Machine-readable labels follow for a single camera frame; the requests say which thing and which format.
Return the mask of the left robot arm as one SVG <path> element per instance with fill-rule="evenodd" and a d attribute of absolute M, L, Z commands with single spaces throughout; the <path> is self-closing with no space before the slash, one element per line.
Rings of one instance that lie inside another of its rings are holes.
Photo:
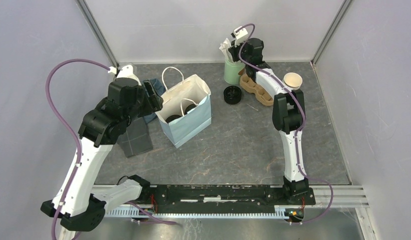
<path fill-rule="evenodd" d="M 106 213 L 130 201 L 146 203 L 151 197 L 149 182 L 133 175 L 104 193 L 93 186 L 105 158 L 138 118 L 158 112 L 163 99 L 150 80 L 120 77 L 108 86 L 108 94 L 82 120 L 75 156 L 57 193 L 40 207 L 68 231 L 90 232 Z"/>

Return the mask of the black coffee cup lid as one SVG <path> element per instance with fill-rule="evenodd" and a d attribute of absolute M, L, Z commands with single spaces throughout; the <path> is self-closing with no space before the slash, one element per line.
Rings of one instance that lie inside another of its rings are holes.
<path fill-rule="evenodd" d="M 188 105 L 187 107 L 186 107 L 186 109 L 184 110 L 184 114 L 186 115 L 186 114 L 188 114 L 191 110 L 193 110 L 194 108 L 196 108 L 197 107 L 197 105 L 195 105 L 195 104 L 190 104 L 190 105 Z"/>

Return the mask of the light blue paper bag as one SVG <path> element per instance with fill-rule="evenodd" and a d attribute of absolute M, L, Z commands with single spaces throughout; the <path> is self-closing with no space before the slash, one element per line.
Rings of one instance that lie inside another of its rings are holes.
<path fill-rule="evenodd" d="M 162 109 L 156 112 L 164 134 L 179 148 L 199 132 L 212 123 L 211 89 L 198 75 L 193 74 L 187 78 L 181 77 L 181 81 L 172 87 L 167 87 L 165 72 L 161 74 L 161 81 L 165 92 Z M 187 106 L 195 104 L 196 108 L 188 114 L 184 114 Z M 166 118 L 171 115 L 181 115 L 181 118 L 166 123 Z"/>

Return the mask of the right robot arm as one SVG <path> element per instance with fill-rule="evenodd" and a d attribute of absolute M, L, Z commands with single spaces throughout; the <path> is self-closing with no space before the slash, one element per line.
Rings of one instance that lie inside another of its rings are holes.
<path fill-rule="evenodd" d="M 275 75 L 263 60 L 263 49 L 262 40 L 251 38 L 233 40 L 228 51 L 233 60 L 245 64 L 247 76 L 273 99 L 272 122 L 281 136 L 285 159 L 282 198 L 288 204 L 295 204 L 309 190 L 302 153 L 302 130 L 306 119 L 304 93 Z"/>

